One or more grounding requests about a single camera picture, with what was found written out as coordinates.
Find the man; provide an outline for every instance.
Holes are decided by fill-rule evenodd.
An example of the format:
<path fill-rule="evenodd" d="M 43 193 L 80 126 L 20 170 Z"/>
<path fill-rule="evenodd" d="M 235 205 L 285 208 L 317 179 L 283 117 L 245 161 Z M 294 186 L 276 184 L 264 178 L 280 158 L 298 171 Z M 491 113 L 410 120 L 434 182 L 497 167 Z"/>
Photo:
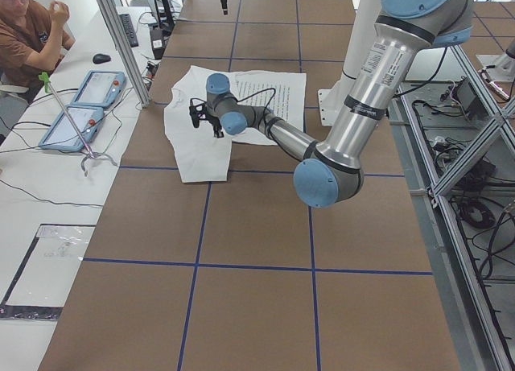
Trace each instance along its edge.
<path fill-rule="evenodd" d="M 28 101 L 43 86 L 38 75 L 52 72 L 61 48 L 75 43 L 63 30 L 69 17 L 62 2 L 52 2 L 47 10 L 32 0 L 0 0 L 0 69 L 11 84 L 29 88 Z"/>

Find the white desk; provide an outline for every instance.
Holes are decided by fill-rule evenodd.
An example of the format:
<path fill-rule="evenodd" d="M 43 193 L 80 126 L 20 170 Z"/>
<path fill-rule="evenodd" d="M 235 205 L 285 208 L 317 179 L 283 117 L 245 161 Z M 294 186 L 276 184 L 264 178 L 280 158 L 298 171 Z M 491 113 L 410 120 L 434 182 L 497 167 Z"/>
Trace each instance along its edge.
<path fill-rule="evenodd" d="M 140 15 L 147 8 L 119 8 L 120 13 L 130 13 L 134 28 L 138 27 L 139 46 L 133 48 L 138 67 L 143 71 L 147 58 L 153 58 L 148 28 L 138 25 Z M 152 22 L 149 15 L 143 22 Z M 112 60 L 95 65 L 93 55 L 105 53 Z M 73 48 L 51 76 L 56 90 L 78 88 L 90 69 L 124 71 L 123 63 L 115 50 L 104 20 L 97 14 L 86 31 L 78 38 Z M 73 93 L 61 95 L 64 102 L 70 102 Z M 48 97 L 37 101 L 22 116 L 20 121 L 52 123 L 59 114 L 57 102 Z M 117 133 L 107 153 L 119 163 L 130 140 L 139 115 L 138 98 L 134 92 L 116 108 L 115 114 L 123 126 Z M 109 115 L 103 122 L 92 142 L 94 151 L 104 151 L 111 141 L 119 122 Z M 37 146 L 46 128 L 35 125 L 21 125 L 19 132 L 31 146 Z M 21 139 L 10 134 L 0 147 L 1 151 L 26 148 Z M 80 169 L 83 155 L 63 155 L 56 151 L 24 150 L 0 154 L 0 179 L 21 187 L 34 195 L 54 201 L 103 204 L 111 188 L 117 167 L 107 160 L 89 160 L 86 167 L 89 176 L 84 177 Z M 33 200 L 25 193 L 0 183 L 0 299 L 6 293 L 16 270 L 25 256 L 32 238 L 40 224 L 56 223 L 70 225 L 95 225 L 101 210 L 90 207 L 54 205 Z M 0 321 L 0 369 L 10 371 L 32 371 L 47 349 L 56 322 Z"/>

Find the tablet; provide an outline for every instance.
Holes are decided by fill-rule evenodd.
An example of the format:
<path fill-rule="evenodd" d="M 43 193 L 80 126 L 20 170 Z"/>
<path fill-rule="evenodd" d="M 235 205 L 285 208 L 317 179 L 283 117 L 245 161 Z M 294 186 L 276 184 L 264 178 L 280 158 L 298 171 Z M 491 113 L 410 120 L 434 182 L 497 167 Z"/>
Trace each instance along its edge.
<path fill-rule="evenodd" d="M 126 75 L 115 71 L 89 71 L 75 94 L 73 105 L 109 108 L 126 85 Z"/>
<path fill-rule="evenodd" d="M 67 108 L 73 121 L 81 131 L 84 140 L 90 143 L 104 117 L 104 110 L 101 107 L 83 107 L 80 105 L 67 105 Z M 77 152 L 82 150 L 84 144 L 80 140 L 79 135 L 77 135 L 72 123 L 64 115 L 64 112 L 61 111 L 39 142 L 38 147 L 49 150 Z"/>

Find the green clip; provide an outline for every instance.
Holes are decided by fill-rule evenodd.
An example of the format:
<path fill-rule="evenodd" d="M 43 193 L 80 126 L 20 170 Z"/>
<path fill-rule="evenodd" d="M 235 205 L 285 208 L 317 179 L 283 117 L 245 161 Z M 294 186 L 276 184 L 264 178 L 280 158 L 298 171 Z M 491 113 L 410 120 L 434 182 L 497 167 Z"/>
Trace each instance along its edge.
<path fill-rule="evenodd" d="M 45 93 L 49 93 L 48 83 L 50 83 L 50 77 L 48 77 L 48 73 L 42 72 L 38 78 L 45 84 Z"/>

